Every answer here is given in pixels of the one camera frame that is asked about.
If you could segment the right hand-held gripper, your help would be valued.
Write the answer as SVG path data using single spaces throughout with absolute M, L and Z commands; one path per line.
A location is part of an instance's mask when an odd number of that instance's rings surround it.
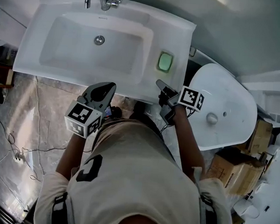
M 175 106 L 182 105 L 191 110 L 190 114 L 200 112 L 204 96 L 187 86 L 183 86 L 180 92 L 177 92 L 165 82 L 158 79 L 157 87 L 160 89 L 159 105 L 162 108 L 160 115 L 166 124 L 173 124 L 175 116 Z

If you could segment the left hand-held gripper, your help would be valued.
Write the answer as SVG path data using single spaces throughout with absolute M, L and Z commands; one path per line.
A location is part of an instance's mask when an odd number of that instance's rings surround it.
M 88 138 L 101 126 L 115 90 L 114 82 L 100 82 L 87 87 L 77 100 L 71 102 L 64 116 L 67 130 Z

